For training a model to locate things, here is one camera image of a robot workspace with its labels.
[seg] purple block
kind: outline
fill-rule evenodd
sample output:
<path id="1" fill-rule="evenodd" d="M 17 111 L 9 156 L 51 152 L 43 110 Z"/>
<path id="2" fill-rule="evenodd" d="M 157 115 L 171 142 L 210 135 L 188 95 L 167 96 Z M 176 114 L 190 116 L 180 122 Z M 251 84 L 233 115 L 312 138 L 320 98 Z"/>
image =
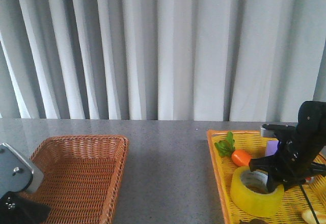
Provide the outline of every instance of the purple block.
<path id="1" fill-rule="evenodd" d="M 270 156 L 270 155 L 275 154 L 275 152 L 277 151 L 278 143 L 279 143 L 279 141 L 268 141 L 266 150 L 265 150 L 265 156 Z"/>

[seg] curtain fold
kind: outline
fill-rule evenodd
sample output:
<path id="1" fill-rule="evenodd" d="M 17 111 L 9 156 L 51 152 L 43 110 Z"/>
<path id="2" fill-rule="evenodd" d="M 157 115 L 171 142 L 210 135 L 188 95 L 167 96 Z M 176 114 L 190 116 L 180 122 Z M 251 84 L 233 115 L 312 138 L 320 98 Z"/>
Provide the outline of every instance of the curtain fold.
<path id="1" fill-rule="evenodd" d="M 326 0 L 0 0 L 0 117 L 297 121 Z"/>

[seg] orange carrot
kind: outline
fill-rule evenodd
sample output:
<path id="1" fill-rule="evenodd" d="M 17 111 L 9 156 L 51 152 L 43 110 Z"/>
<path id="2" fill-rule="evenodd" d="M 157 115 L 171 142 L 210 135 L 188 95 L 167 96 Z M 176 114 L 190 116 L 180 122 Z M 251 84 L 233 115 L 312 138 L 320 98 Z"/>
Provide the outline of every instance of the orange carrot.
<path id="1" fill-rule="evenodd" d="M 236 149 L 233 151 L 231 159 L 237 166 L 249 166 L 252 156 L 243 149 Z"/>
<path id="2" fill-rule="evenodd" d="M 228 156 L 231 157 L 237 166 L 248 166 L 252 156 L 243 149 L 235 149 L 234 142 L 233 133 L 228 131 L 225 140 L 220 140 L 218 143 L 215 143 L 220 157 Z"/>

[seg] yellow tape roll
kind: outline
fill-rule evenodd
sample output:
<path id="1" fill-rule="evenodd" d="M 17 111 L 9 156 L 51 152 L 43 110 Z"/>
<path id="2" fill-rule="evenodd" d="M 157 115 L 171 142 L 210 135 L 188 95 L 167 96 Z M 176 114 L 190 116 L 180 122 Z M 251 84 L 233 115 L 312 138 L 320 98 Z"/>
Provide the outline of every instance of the yellow tape roll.
<path id="1" fill-rule="evenodd" d="M 279 185 L 274 192 L 268 193 L 266 183 L 267 175 L 263 172 L 251 172 L 248 166 L 239 167 L 232 177 L 231 199 L 237 207 L 250 215 L 272 216 L 281 205 L 284 187 Z"/>

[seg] gray countertop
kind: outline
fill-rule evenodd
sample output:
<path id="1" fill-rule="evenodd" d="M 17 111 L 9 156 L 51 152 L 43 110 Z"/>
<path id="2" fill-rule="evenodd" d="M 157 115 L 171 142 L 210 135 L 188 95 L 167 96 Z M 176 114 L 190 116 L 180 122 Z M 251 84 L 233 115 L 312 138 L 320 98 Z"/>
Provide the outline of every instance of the gray countertop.
<path id="1" fill-rule="evenodd" d="M 46 138 L 121 134 L 130 146 L 115 224 L 223 223 L 206 131 L 261 122 L 0 119 L 0 143 L 30 156 Z"/>

